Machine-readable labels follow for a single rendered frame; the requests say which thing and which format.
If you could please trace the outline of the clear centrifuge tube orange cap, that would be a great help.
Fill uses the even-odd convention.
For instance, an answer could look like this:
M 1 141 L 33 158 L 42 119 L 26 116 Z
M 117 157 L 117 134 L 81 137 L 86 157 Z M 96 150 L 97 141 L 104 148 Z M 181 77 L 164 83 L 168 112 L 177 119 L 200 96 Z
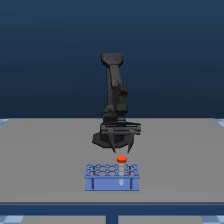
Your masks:
M 123 186 L 124 185 L 124 170 L 125 170 L 125 163 L 127 162 L 127 156 L 126 155 L 119 155 L 117 157 L 117 162 L 118 162 L 118 174 L 120 176 L 119 179 L 119 185 Z

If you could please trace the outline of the blue tube rack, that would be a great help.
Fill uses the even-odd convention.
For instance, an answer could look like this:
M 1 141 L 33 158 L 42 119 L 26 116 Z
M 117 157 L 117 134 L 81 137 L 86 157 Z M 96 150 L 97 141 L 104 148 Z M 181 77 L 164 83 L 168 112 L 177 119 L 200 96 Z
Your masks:
M 86 191 L 138 191 L 140 173 L 137 164 L 125 164 L 124 185 L 119 185 L 118 164 L 87 164 Z

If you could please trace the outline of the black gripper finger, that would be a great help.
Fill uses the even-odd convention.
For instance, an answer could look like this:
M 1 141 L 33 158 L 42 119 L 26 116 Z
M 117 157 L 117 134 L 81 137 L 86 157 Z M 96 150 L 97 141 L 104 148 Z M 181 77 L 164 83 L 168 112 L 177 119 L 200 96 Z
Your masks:
M 113 152 L 116 154 L 115 142 L 114 142 L 113 134 L 108 134 L 108 142 L 109 142 L 109 145 L 112 148 Z
M 127 135 L 126 139 L 127 139 L 127 146 L 128 146 L 127 154 L 129 154 L 134 144 L 134 134 Z

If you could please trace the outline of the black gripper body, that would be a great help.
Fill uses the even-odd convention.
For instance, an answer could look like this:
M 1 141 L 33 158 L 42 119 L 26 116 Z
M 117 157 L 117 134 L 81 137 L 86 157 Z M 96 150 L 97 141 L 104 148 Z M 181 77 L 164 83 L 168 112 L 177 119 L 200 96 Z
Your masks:
M 118 134 L 118 135 L 140 135 L 141 124 L 134 122 L 109 122 L 100 125 L 102 134 Z

